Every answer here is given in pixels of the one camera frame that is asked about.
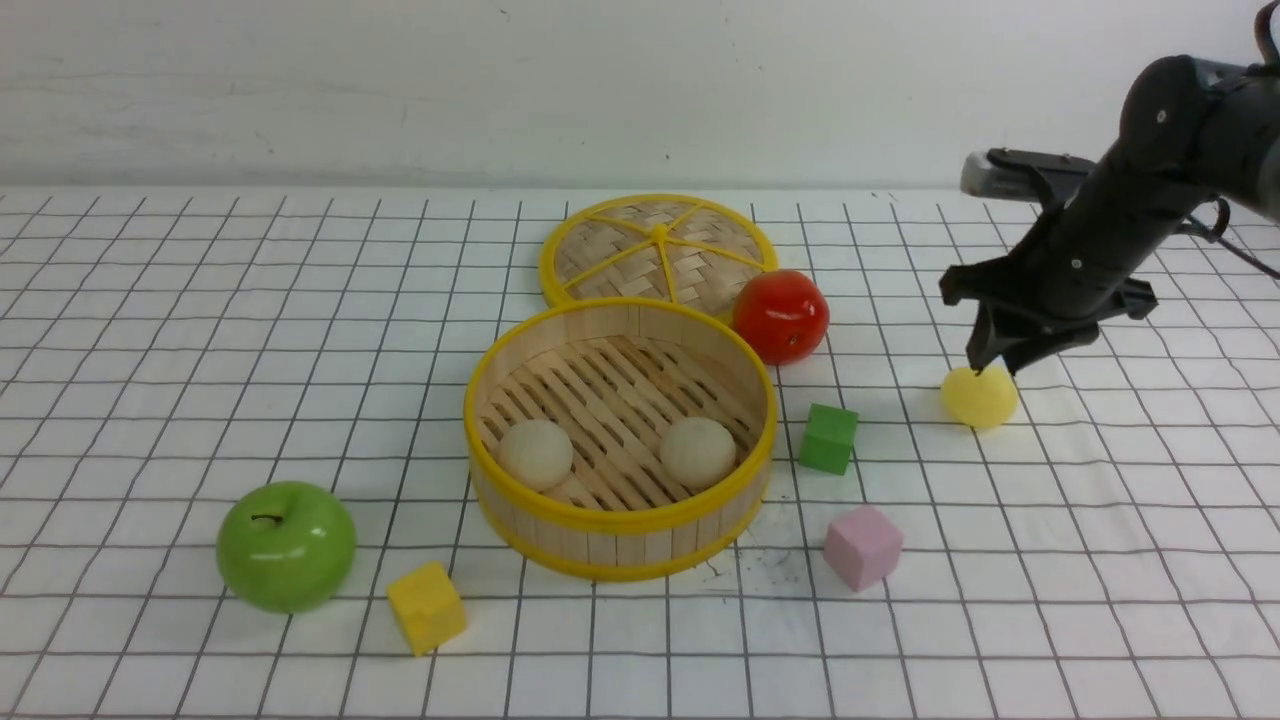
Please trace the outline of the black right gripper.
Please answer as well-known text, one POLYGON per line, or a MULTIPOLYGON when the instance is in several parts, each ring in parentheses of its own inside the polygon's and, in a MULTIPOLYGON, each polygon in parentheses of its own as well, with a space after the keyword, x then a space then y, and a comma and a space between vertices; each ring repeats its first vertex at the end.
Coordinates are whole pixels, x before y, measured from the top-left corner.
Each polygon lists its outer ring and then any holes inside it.
POLYGON ((1112 316, 1142 319, 1155 305, 1135 269, 1196 209, 1196 187, 1164 173, 1102 160, 1065 201, 1001 258, 955 265, 940 278, 948 306, 979 304, 966 342, 969 368, 1001 360, 1010 375, 1094 343, 1112 316))

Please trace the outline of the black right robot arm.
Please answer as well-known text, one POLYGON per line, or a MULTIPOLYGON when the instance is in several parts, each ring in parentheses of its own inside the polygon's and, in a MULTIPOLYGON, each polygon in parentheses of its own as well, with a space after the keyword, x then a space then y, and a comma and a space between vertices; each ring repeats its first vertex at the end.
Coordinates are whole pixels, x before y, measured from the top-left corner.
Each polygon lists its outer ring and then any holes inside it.
POLYGON ((1094 342, 1102 322, 1147 318, 1152 286, 1135 270, 1172 234, 1217 240, 1197 208, 1231 201, 1277 218, 1277 67, 1166 56, 1139 74, 1117 138, 1098 161, 991 149, 963 169, 965 193, 1038 201, 1032 228, 1001 258, 948 268, 948 306, 975 300, 966 359, 1009 372, 1094 342))

